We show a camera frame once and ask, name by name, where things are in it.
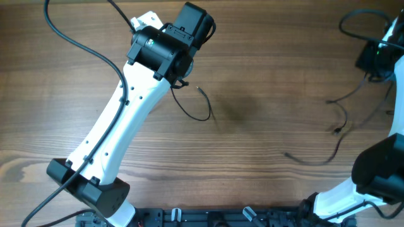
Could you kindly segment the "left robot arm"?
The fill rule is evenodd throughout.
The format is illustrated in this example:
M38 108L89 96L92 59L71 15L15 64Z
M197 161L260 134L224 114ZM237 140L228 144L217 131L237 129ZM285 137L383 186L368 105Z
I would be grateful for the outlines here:
M129 185L117 174L124 154L147 115L168 91L186 85L193 58L214 34L214 19L185 3L173 23L154 12L128 20L133 34L120 82L85 140L67 157L55 158L47 174L111 226L128 226L136 209Z

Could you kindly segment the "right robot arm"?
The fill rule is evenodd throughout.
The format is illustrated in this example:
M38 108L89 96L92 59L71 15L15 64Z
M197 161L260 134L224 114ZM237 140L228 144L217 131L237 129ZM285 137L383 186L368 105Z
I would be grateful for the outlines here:
M349 18L362 14L386 20L382 39L343 28ZM383 219L393 219L403 210L403 14L392 20L380 10L356 9L340 20L338 29L367 42L355 63L365 71L364 79L388 81L396 90L393 123L386 139L358 155L349 178L300 203L291 217L294 226L355 226L354 215L364 209L374 208Z

